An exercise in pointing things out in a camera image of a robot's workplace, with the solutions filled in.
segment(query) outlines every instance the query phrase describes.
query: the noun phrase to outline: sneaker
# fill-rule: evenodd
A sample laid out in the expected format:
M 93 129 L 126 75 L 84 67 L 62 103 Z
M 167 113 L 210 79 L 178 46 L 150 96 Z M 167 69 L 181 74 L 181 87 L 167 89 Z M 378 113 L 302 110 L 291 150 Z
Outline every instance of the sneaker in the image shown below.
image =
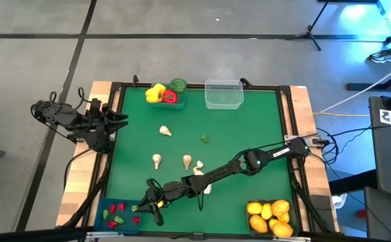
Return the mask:
M 391 49 L 381 50 L 369 56 L 369 59 L 375 63 L 391 62 Z

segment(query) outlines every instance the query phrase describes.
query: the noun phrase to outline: garlic clove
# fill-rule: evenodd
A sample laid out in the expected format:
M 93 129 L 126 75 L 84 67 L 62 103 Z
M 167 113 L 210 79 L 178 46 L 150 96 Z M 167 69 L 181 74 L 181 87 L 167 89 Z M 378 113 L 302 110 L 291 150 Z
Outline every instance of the garlic clove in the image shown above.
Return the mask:
M 183 165 L 185 166 L 185 169 L 188 170 L 189 164 L 191 163 L 191 155 L 184 155 L 182 160 L 183 160 Z
M 161 126 L 160 127 L 160 134 L 171 136 L 171 133 L 170 133 L 169 129 L 166 126 Z
M 197 164 L 193 168 L 194 175 L 204 175 L 203 171 L 200 169 L 203 167 L 203 163 L 201 161 L 197 161 Z M 206 189 L 203 191 L 205 194 L 209 194 L 212 191 L 212 184 L 209 184 Z
M 153 155 L 153 161 L 154 161 L 155 169 L 158 169 L 158 166 L 160 165 L 161 162 L 161 156 L 159 154 Z
M 197 168 L 202 168 L 202 167 L 203 167 L 203 165 L 204 165 L 204 164 L 203 164 L 203 162 L 201 162 L 201 161 L 197 161 L 197 163 L 196 163 L 196 165 L 195 165 L 195 166 L 196 166 Z
M 209 194 L 212 191 L 212 184 L 209 184 L 208 187 L 203 191 L 205 194 Z

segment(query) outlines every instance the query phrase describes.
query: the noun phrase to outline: yellow bell pepper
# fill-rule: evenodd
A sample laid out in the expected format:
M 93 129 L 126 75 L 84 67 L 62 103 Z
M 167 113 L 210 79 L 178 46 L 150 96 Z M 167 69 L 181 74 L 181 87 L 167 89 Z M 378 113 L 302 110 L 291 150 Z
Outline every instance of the yellow bell pepper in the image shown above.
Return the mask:
M 148 91 L 146 91 L 146 101 L 152 104 L 161 102 L 165 91 L 166 87 L 164 85 L 160 83 L 155 84 L 154 87 L 151 87 Z

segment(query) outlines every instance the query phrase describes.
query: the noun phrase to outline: white cable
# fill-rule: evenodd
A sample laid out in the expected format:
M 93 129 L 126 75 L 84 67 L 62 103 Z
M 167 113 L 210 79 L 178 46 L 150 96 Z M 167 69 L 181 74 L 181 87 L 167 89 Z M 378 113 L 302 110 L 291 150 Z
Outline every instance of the white cable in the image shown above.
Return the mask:
M 370 116 L 370 114 L 332 114 L 332 113 L 322 113 L 322 112 L 315 112 L 314 114 L 338 116 L 338 117 L 368 117 L 368 116 Z
M 377 85 L 377 84 L 383 82 L 385 79 L 389 78 L 390 76 L 391 76 L 391 72 L 390 72 L 388 75 L 386 75 L 385 77 L 383 77 L 382 79 L 380 79 L 379 81 L 376 81 L 375 83 L 373 83 L 373 84 L 372 84 L 371 86 L 369 86 L 368 88 L 364 89 L 363 91 L 360 91 L 359 93 L 356 93 L 356 94 L 352 95 L 351 97 L 348 97 L 347 99 L 345 99 L 345 100 L 343 100 L 343 101 L 341 101 L 341 102 L 338 102 L 337 104 L 335 104 L 335 105 L 333 105 L 333 106 L 331 106 L 331 107 L 328 107 L 328 108 L 324 109 L 323 111 L 321 111 L 321 112 L 319 112 L 319 113 L 323 113 L 323 112 L 325 112 L 325 111 L 327 111 L 327 110 L 330 110 L 330 109 L 334 108 L 335 106 L 341 105 L 341 104 L 343 104 L 344 102 L 346 102 L 346 101 L 348 101 L 348 100 L 350 100 L 350 99 L 353 99 L 354 97 L 356 97 L 356 96 L 362 94 L 363 92 L 366 92 L 368 89 L 371 89 L 371 88 L 374 87 L 375 85 Z

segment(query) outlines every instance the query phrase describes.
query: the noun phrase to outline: red bell pepper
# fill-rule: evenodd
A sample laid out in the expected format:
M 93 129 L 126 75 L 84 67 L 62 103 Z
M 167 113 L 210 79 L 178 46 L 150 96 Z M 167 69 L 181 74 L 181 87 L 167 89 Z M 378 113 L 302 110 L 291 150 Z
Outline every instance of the red bell pepper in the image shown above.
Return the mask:
M 115 204 L 110 204 L 110 209 L 109 209 L 111 214 L 114 214 L 116 212 L 116 205 Z
M 169 104 L 177 103 L 177 94 L 174 91 L 167 90 L 163 94 L 163 102 L 167 102 Z
M 133 223 L 135 223 L 136 225 L 140 224 L 140 218 L 139 217 L 134 217 L 133 218 Z
M 124 211 L 126 209 L 126 205 L 123 203 L 123 202 L 120 202 L 118 204 L 118 208 L 121 210 L 121 211 Z
M 109 227 L 109 229 L 116 229 L 116 225 L 117 223 L 115 221 L 108 221 L 107 222 L 107 226 Z

